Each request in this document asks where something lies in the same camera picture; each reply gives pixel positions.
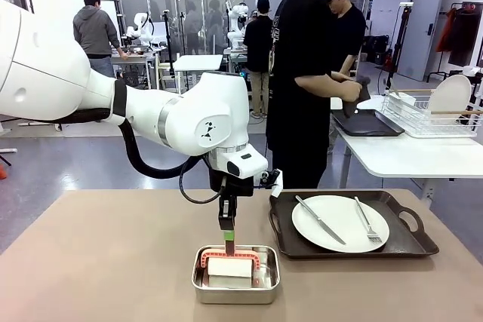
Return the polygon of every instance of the fork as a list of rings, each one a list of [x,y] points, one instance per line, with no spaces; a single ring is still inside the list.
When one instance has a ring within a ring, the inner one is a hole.
[[[354,197],[355,199],[355,203],[357,205],[357,207],[359,208],[359,211],[361,212],[362,214],[362,217],[364,217],[364,221],[365,221],[365,224],[366,226],[368,227],[368,238],[370,241],[373,241],[375,243],[382,243],[382,239],[380,238],[380,236],[372,229],[372,226],[371,224],[369,223],[369,220],[368,218],[366,217],[362,207],[361,207],[361,202],[359,201],[359,198],[357,196]]]

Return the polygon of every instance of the white plate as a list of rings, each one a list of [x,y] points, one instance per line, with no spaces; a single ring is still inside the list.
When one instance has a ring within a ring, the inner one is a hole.
[[[428,102],[430,111],[464,111],[471,98],[471,83],[464,75],[446,78],[432,93]],[[433,118],[457,119],[460,115],[434,115]]]
[[[309,241],[325,249],[343,253],[365,253],[382,247],[389,238],[389,226],[386,220],[372,207],[361,203],[372,229],[379,234],[382,243],[374,243],[368,238],[363,219],[359,215],[354,199],[335,195],[320,195],[304,200],[320,216],[346,245],[333,239],[317,221],[298,204],[292,212],[295,228]]]

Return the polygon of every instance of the hand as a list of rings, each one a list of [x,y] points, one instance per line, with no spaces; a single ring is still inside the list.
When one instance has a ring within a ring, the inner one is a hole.
[[[354,78],[350,78],[348,75],[334,71],[331,72],[331,78],[337,82],[354,81]]]
[[[340,98],[346,102],[355,102],[359,98],[362,86],[354,81],[345,81],[340,84]]]

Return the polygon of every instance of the hanging clothes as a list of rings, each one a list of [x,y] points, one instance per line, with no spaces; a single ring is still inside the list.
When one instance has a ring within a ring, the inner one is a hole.
[[[451,46],[448,42],[448,39],[451,34],[451,29],[453,28],[454,19],[456,18],[456,8],[452,8],[449,12],[446,13],[446,20],[445,27],[443,28],[443,33],[441,34],[441,38],[439,39],[438,47],[436,47],[436,52],[450,52]]]
[[[479,11],[458,9],[448,37],[448,45],[451,48],[449,63],[467,66],[471,62],[480,19]]]

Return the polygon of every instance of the metal tray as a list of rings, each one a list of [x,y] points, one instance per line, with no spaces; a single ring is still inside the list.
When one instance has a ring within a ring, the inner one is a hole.
[[[361,202],[373,207],[387,221],[389,240],[380,249],[369,253],[339,253],[319,247],[300,235],[292,223],[292,211],[297,205],[295,195],[301,198],[316,195],[339,195],[347,198],[358,196]],[[275,232],[278,249],[289,259],[418,258],[439,252],[438,246],[425,233],[421,218],[412,209],[400,205],[390,193],[382,190],[282,192],[278,198],[270,198],[270,207],[269,220]],[[400,218],[403,212],[409,213],[416,220],[415,232]]]
[[[261,262],[260,270],[265,271],[266,277],[271,284],[265,288],[213,288],[208,287],[204,281],[205,269],[200,267],[200,257],[203,250],[208,248],[224,248],[221,245],[207,245],[198,250],[195,257],[195,264],[192,273],[192,285],[196,289],[198,301],[206,304],[216,305],[268,305],[276,298],[278,286],[280,285],[280,268],[278,266],[277,252],[271,247],[264,245],[237,245],[237,250],[253,250],[267,254],[266,262]]]
[[[332,116],[349,136],[399,136],[405,131],[375,109],[358,109],[351,118],[338,109]]]

